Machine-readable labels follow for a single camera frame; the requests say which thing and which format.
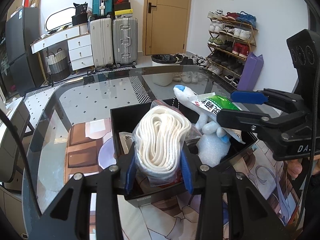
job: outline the green packet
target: green packet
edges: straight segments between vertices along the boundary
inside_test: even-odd
[[[202,95],[194,95],[188,98],[189,101],[198,106],[202,112],[206,113],[212,120],[217,121],[217,114],[223,108],[232,110],[241,110],[234,105],[229,99],[223,96],[218,96],[215,93],[208,93]],[[230,134],[238,142],[242,141],[241,131],[235,129],[224,128],[228,134]]]

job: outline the door frame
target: door frame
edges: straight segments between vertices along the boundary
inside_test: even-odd
[[[186,31],[184,36],[184,49],[182,53],[186,52],[187,49],[187,39],[188,39],[188,30],[189,30],[189,22],[190,22],[190,11],[191,11],[191,0],[189,0],[188,4],[188,12],[187,12],[187,24]],[[147,38],[147,15],[148,15],[148,0],[144,0],[143,2],[143,26],[142,26],[142,50],[143,55],[146,55],[146,38]]]

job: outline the black cable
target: black cable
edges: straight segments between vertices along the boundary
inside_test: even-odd
[[[14,138],[17,146],[18,146],[18,150],[20,151],[21,154],[21,158],[24,164],[24,168],[26,170],[26,177],[27,177],[27,181],[29,184],[29,188],[31,191],[31,198],[32,201],[34,202],[34,205],[36,207],[36,211],[38,213],[38,216],[41,217],[41,211],[39,208],[39,204],[37,201],[37,197],[36,197],[36,192],[35,192],[35,188],[33,187],[33,183],[32,183],[32,179],[31,179],[31,172],[30,172],[30,167],[29,167],[29,163],[28,163],[28,159],[27,159],[27,155],[26,152],[23,148],[22,142],[20,140],[20,137],[15,129],[15,127],[13,126],[13,124],[10,122],[10,120],[8,119],[8,117],[6,116],[6,114],[4,112],[2,112],[2,110],[0,109],[0,120],[6,125],[6,127],[8,128],[9,132],[11,133],[12,137]]]
[[[317,136],[317,123],[318,123],[318,96],[319,96],[319,85],[320,85],[320,59],[317,66],[316,71],[316,78],[315,78],[315,84],[314,84],[314,90],[313,90],[313,106],[312,106],[312,135],[311,135],[311,151],[310,151],[310,162],[309,162],[309,168],[308,173],[306,176],[306,182],[303,188],[303,194],[302,194],[302,200],[301,200],[301,210],[300,215],[296,224],[296,229],[298,228],[302,215],[304,206],[306,203],[306,196],[307,191],[310,183],[310,178],[312,174],[312,166],[313,166],[313,158],[315,157],[315,151],[316,151],[316,136]]]

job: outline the black door handle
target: black door handle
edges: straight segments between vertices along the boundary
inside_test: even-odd
[[[151,13],[151,8],[157,8],[157,6],[156,5],[151,5],[151,2],[150,3],[148,3],[148,13]]]

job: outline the silver bolt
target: silver bolt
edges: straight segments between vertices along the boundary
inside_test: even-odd
[[[200,166],[200,169],[201,169],[201,171],[208,171],[210,168],[209,168],[208,165],[202,164],[202,165]]]
[[[284,140],[289,140],[289,135],[286,134],[286,133],[282,133],[282,134],[281,134],[281,137],[282,137]]]
[[[117,165],[111,165],[110,167],[109,167],[109,171],[111,171],[111,172],[115,172],[115,171],[117,171],[119,169],[119,167],[117,166]]]
[[[243,179],[245,177],[245,175],[242,172],[237,172],[236,177],[237,177],[237,179]]]
[[[81,173],[76,173],[75,175],[73,175],[73,178],[75,179],[75,180],[79,180],[79,179],[82,179],[82,174]]]

